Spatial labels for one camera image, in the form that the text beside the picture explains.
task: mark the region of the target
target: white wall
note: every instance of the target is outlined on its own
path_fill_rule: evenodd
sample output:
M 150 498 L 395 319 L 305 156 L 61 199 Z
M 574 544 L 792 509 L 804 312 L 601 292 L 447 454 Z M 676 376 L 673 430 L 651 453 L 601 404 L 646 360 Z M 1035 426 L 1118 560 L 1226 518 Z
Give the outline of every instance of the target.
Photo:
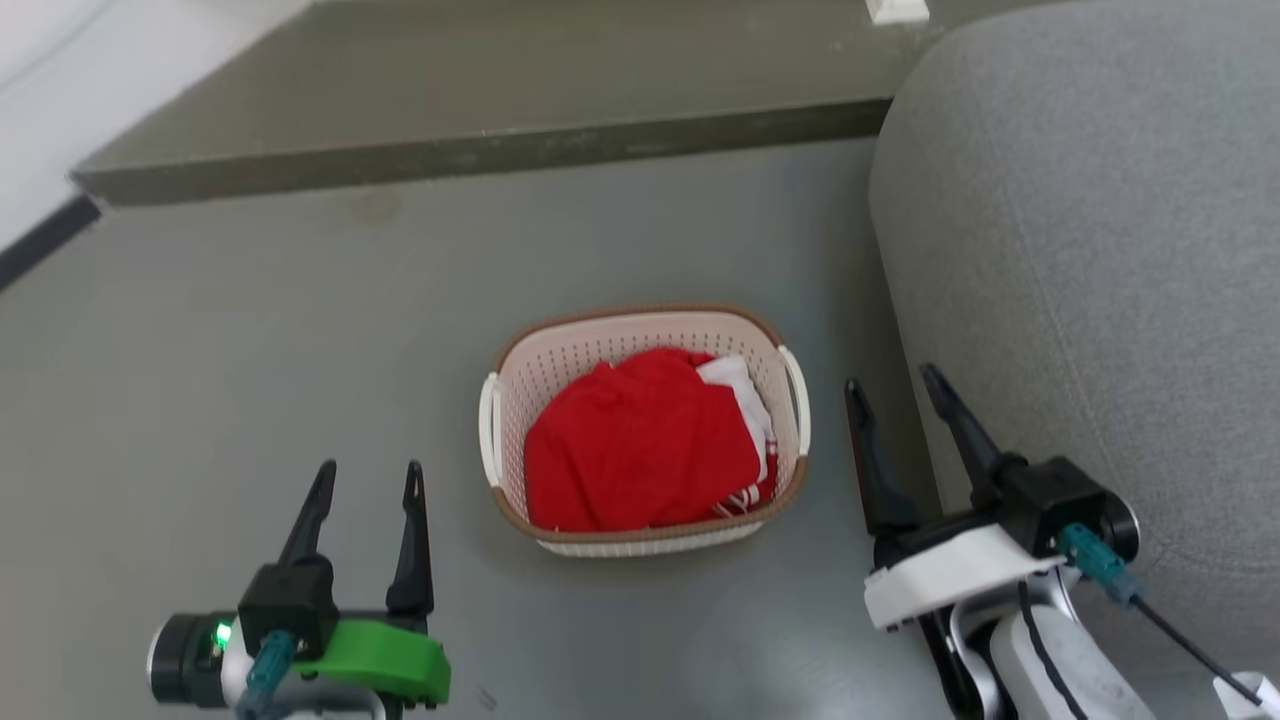
M 76 163 L 307 0 L 0 0 L 0 251 Z

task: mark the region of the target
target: black baseboard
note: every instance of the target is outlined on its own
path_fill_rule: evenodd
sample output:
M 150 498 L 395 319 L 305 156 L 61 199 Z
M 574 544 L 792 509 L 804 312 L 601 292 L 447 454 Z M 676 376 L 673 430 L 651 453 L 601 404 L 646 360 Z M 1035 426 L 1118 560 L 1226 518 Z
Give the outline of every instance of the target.
M 18 242 L 0 252 L 0 291 L 101 217 L 102 211 L 87 195 L 81 195 L 54 210 L 38 225 L 18 238 Z

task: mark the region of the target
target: green plastic part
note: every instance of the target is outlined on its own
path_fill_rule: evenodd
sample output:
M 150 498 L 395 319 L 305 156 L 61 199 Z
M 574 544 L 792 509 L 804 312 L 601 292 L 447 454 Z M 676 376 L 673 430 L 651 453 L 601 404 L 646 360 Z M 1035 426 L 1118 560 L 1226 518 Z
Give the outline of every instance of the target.
M 453 675 L 440 643 L 378 620 L 338 620 L 324 657 L 294 662 L 293 671 L 436 705 L 449 701 Z

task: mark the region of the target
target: clothes pile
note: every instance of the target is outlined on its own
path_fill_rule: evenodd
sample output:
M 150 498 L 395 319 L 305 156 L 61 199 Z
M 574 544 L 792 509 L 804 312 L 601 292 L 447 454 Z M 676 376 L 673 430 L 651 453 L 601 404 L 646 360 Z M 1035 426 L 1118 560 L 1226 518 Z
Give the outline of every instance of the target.
M 769 502 L 777 443 L 746 363 L 680 348 L 602 363 L 525 438 L 530 521 L 641 530 L 732 518 Z

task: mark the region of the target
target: black cable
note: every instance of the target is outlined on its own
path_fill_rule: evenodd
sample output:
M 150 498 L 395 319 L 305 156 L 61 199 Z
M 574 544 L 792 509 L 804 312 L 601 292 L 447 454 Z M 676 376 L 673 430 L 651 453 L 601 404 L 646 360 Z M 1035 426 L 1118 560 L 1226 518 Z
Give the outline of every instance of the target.
M 1032 596 L 1030 591 L 1027 589 L 1027 580 L 1018 583 L 1018 602 L 1023 606 L 1023 621 L 1027 623 L 1027 633 L 1032 637 L 1032 647 L 1036 648 L 1036 655 L 1044 664 L 1044 674 L 1048 675 L 1048 682 L 1053 683 L 1053 688 L 1057 689 L 1062 700 L 1066 701 L 1068 710 L 1075 720 L 1088 720 L 1088 716 L 1080 710 L 1080 705 L 1075 702 L 1075 696 L 1071 694 L 1071 689 L 1066 687 L 1066 680 L 1062 679 L 1062 674 L 1057 671 L 1057 666 L 1053 665 L 1053 659 L 1048 656 L 1048 651 L 1044 650 L 1044 641 L 1039 637 L 1039 630 L 1036 628 L 1036 618 L 1032 616 Z
M 1161 618 L 1160 614 L 1152 610 L 1151 606 L 1147 605 L 1144 600 L 1142 600 L 1140 597 L 1135 597 L 1133 598 L 1132 605 L 1137 607 L 1143 615 L 1146 615 L 1152 623 L 1155 623 L 1157 628 L 1164 630 L 1164 633 L 1169 635 L 1170 639 L 1181 646 L 1181 648 L 1185 650 L 1187 652 L 1192 653 L 1192 657 L 1199 660 L 1201 665 L 1208 667 L 1219 678 L 1222 678 L 1222 680 L 1226 684 L 1231 685 L 1231 688 L 1235 689 L 1235 692 L 1244 696 L 1244 698 L 1252 702 L 1253 705 L 1257 705 L 1260 707 L 1262 706 L 1262 698 L 1260 698 L 1257 693 L 1240 684 L 1239 680 L 1231 676 L 1231 674 L 1226 670 L 1226 667 L 1222 667 L 1212 657 L 1204 655 L 1203 650 L 1196 647 L 1196 643 L 1187 639 L 1187 635 L 1179 633 L 1172 625 L 1169 624 L 1169 620 Z

